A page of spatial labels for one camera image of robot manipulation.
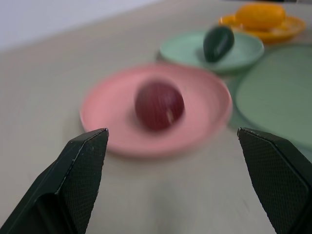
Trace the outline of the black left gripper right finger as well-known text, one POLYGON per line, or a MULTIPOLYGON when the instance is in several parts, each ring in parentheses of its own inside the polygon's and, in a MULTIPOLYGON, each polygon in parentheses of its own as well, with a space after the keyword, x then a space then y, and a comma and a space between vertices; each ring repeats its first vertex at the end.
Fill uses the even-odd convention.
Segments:
POLYGON ((312 232, 312 164, 288 140, 240 127, 252 186, 278 234, 312 232))

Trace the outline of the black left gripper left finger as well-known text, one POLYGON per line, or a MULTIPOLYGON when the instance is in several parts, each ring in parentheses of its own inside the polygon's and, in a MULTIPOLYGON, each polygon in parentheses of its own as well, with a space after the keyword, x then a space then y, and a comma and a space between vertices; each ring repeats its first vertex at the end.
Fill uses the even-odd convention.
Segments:
POLYGON ((32 183, 2 234, 84 234, 102 177, 108 129, 70 140, 32 183))

